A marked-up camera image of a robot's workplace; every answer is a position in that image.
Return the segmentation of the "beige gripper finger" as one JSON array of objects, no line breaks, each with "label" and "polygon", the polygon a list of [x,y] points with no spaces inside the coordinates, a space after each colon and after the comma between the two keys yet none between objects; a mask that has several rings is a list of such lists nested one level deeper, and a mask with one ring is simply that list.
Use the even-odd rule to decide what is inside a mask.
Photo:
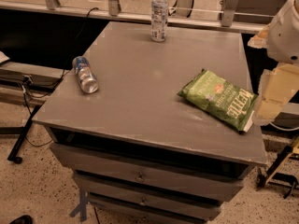
[{"label": "beige gripper finger", "polygon": [[264,69],[260,78],[253,122],[270,124],[299,91],[299,65],[279,63],[272,71]]}]

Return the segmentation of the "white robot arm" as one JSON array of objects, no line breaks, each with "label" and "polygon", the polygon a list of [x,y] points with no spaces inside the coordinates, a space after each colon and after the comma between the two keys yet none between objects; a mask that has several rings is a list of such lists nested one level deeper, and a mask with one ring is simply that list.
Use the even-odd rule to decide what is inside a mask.
[{"label": "white robot arm", "polygon": [[287,0],[277,15],[248,45],[265,48],[278,62],[272,71],[264,69],[259,81],[253,122],[268,125],[299,91],[299,0]]}]

